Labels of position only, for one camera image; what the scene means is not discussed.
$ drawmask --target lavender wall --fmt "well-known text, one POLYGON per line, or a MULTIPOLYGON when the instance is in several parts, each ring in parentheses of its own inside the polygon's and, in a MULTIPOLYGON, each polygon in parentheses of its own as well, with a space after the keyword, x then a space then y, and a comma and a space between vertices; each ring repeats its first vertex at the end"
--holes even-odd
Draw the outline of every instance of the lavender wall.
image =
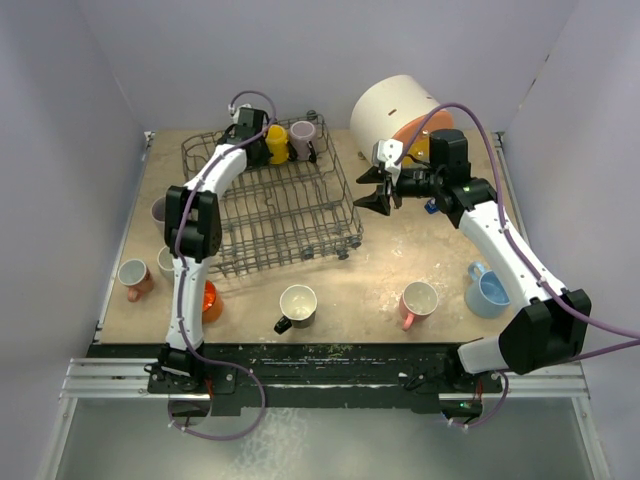
POLYGON ((146 129, 225 125, 244 88, 272 95, 281 116, 315 108, 345 127, 368 87, 409 73, 504 130, 576 4, 78 2, 146 129))
POLYGON ((92 337, 143 134, 71 0, 0 4, 0 465, 34 477, 92 337))
MULTIPOLYGON (((640 3, 583 0, 509 126, 506 155, 534 250, 593 316, 640 330, 640 3)), ((591 328, 585 351, 624 341, 591 328)), ((640 349, 584 363, 618 479, 638 478, 640 349)))

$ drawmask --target purple mug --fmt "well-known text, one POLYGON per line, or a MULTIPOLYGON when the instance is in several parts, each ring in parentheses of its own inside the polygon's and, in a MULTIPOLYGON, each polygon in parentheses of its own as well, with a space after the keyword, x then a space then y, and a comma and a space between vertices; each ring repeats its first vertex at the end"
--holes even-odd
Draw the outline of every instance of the purple mug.
POLYGON ((309 160, 311 163, 318 160, 318 131, 313 123, 301 120, 291 125, 289 143, 298 160, 309 160))

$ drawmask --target metal wire rack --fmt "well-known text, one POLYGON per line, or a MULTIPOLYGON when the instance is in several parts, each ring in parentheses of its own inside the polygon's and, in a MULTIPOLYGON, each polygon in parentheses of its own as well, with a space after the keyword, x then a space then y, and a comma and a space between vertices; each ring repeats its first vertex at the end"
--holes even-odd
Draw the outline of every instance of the metal wire rack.
MULTIPOLYGON (((210 273, 246 275, 317 256, 349 257, 362 243, 362 222, 322 115, 280 120, 289 128, 307 120, 318 131, 318 161, 287 162, 242 173, 220 201, 222 246, 210 273)), ((211 158, 223 131, 182 144, 185 180, 211 158)))

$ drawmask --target wooden tabletop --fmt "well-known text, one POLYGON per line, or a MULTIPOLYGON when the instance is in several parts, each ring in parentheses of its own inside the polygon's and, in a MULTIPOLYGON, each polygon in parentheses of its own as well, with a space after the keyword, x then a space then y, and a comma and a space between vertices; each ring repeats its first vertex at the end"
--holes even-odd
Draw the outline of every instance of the wooden tabletop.
MULTIPOLYGON (((196 133, 156 133, 120 259, 120 263, 130 258, 144 260, 155 279, 155 288, 139 302, 130 303, 126 288, 116 281, 102 343, 165 341, 173 286, 158 271, 156 257, 164 242, 150 209, 168 186, 184 183, 180 146, 196 133)), ((465 135, 472 174, 493 183, 479 133, 465 135)), ((332 130, 331 136, 353 197, 368 195, 372 186, 357 185, 355 179, 369 165, 358 157, 348 130, 332 130)), ((511 199, 506 201, 507 212, 515 219, 511 199)), ((244 277, 216 277, 224 311, 215 323, 205 326, 206 342, 464 342, 499 333, 512 318, 510 309, 499 318, 486 320, 471 313, 464 302, 464 292, 471 283, 468 265, 486 261, 445 215, 429 215, 425 203, 425 199, 404 199, 403 207, 394 210, 391 217, 360 209, 362 246, 351 250, 347 260, 331 256, 244 277), (428 320, 404 332, 398 300, 403 288, 415 280, 436 288, 439 305, 428 320), (277 335, 273 325, 281 316, 280 294, 292 284, 308 285, 316 292, 316 320, 307 329, 277 335)))

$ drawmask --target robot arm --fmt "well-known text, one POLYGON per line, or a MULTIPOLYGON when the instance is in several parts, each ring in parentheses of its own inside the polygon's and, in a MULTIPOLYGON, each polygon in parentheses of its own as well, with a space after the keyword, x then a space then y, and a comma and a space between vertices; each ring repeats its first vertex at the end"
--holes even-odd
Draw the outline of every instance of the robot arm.
POLYGON ((211 260, 222 242, 218 199, 238 175, 247 169, 264 166, 271 156, 264 137, 248 140, 259 136, 263 130, 266 112, 243 105, 234 112, 233 119, 235 123, 227 129, 202 170, 184 186, 169 187, 166 194, 164 240, 173 255, 175 282, 171 322, 158 360, 162 370, 187 377, 198 376, 198 365, 188 352, 180 322, 191 346, 199 349, 204 342, 202 303, 205 283, 211 260), (238 148, 241 142, 246 143, 244 148, 238 148), (191 196, 193 201, 188 217, 181 226, 191 196), (180 253, 184 258, 180 258, 176 250, 180 231, 180 253), (180 281, 183 272, 185 279, 180 281))
MULTIPOLYGON (((187 338, 189 339, 189 343, 191 343, 191 345, 193 345, 193 347, 197 349, 204 342, 204 336, 202 333, 202 300, 204 297, 205 282, 207 280, 207 274, 209 273, 211 259, 220 247, 221 240, 221 238, 219 238, 219 234, 218 238, 215 238, 215 232, 220 232, 221 230, 218 228, 212 231, 211 227, 220 225, 220 213, 217 205, 218 199, 222 198, 227 188, 229 188, 229 185, 231 185, 231 182, 247 168, 247 153, 245 150, 234 150, 225 156, 227 150, 230 150, 232 147, 233 145, 229 144, 217 146, 209 162, 193 179, 188 181, 183 188, 177 189, 175 187, 172 187, 167 193, 168 202, 171 201, 173 202, 173 204, 177 204, 178 202, 174 200, 176 197, 176 195, 174 195, 174 192, 177 194, 177 192, 179 191, 180 199, 182 199, 185 196, 185 193, 188 196, 191 191, 195 189, 198 190, 198 197, 196 197, 198 198, 198 205, 196 209, 198 210, 198 219, 202 220, 192 222, 191 229, 188 229, 190 221, 187 222, 187 226, 185 227, 185 234, 183 234, 183 245, 185 245, 185 247, 181 248, 181 250, 184 252, 185 248, 188 249, 189 243, 212 245, 213 240, 213 248, 209 248, 206 252, 203 251, 201 253, 201 256, 203 258, 197 258, 199 252, 191 252, 196 254, 195 257, 185 255, 187 272, 182 291, 180 290, 180 282, 178 281, 178 272, 181 272, 184 266, 182 263, 182 259, 175 256, 175 251, 173 250, 173 248, 171 250, 171 252, 174 254, 173 271, 176 272, 176 281, 174 282, 173 286, 171 323, 169 324, 169 332, 167 333, 167 343, 170 347, 175 349, 187 349, 187 345, 184 342, 178 325, 179 305, 182 307, 180 308, 180 311, 183 312, 184 326, 187 338), (218 158, 222 159, 217 164, 215 164, 213 168, 209 168, 212 166, 214 160, 218 158), (203 172, 206 172, 208 170, 211 171, 205 178, 203 172), (191 236, 195 236, 196 238, 189 238, 188 233, 190 233, 191 236)), ((184 206, 182 205, 181 201, 179 201, 179 203, 179 211, 180 215, 182 215, 184 206)), ((172 245, 175 245, 175 235, 177 235, 177 229, 170 228, 169 235, 170 241, 172 241, 172 245)))
MULTIPOLYGON (((475 340, 458 349, 461 369, 471 374, 502 369, 525 374, 579 354, 586 324, 555 303, 507 243, 498 221, 495 190, 486 180, 471 177, 467 140, 462 132, 433 132, 429 165, 400 172, 396 163, 402 156, 402 148, 398 148, 397 143, 396 140, 380 141, 374 147, 373 166, 357 182, 377 184, 376 191, 354 204, 390 215, 391 199, 399 208, 403 197, 434 197, 440 211, 487 259, 517 312, 500 335, 475 340)), ((538 271, 543 272, 553 291, 588 315, 589 297, 582 290, 567 290, 510 227, 512 224, 507 218, 505 228, 509 228, 516 244, 538 271)))

